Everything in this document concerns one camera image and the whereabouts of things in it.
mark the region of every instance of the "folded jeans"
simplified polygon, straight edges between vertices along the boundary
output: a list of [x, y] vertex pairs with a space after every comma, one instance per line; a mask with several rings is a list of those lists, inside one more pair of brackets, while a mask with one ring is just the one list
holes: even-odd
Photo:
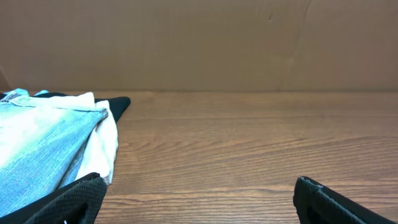
[[32, 98], [10, 92], [0, 100], [0, 217], [53, 192], [106, 108], [73, 98]]

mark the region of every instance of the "wood grain surface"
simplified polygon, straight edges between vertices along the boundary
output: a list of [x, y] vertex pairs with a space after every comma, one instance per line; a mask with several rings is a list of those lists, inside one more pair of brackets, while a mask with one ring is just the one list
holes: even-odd
[[96, 223], [299, 223], [309, 176], [398, 222], [398, 93], [129, 96]]

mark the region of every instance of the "black fabric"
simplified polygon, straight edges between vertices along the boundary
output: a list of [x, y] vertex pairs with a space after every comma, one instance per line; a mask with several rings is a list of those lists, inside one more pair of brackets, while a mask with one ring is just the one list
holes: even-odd
[[106, 184], [90, 173], [32, 204], [0, 218], [0, 224], [94, 223]]
[[393, 224], [309, 177], [298, 178], [293, 204], [301, 224]]
[[[53, 96], [69, 96], [64, 93], [43, 93], [37, 96], [33, 96], [36, 98], [50, 98]], [[108, 100], [109, 101], [109, 108], [112, 112], [113, 118], [115, 122], [118, 122], [120, 117], [122, 116], [123, 112], [129, 107], [131, 101], [130, 98], [126, 96], [121, 96], [121, 97], [116, 97], [116, 98], [110, 98], [110, 99], [95, 99], [95, 103], [103, 100]]]

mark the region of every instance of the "wooden table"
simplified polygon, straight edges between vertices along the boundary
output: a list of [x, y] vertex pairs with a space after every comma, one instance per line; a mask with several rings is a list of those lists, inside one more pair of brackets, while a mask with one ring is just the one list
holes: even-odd
[[398, 222], [398, 93], [128, 96], [96, 223], [299, 223], [309, 176]]

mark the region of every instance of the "white cloth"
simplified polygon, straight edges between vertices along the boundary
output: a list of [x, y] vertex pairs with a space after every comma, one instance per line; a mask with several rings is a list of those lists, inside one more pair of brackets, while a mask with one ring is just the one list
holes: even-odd
[[99, 122], [91, 132], [76, 180], [97, 172], [109, 185], [112, 183], [114, 160], [119, 146], [118, 129], [107, 100], [97, 102], [95, 107], [106, 108], [108, 117]]

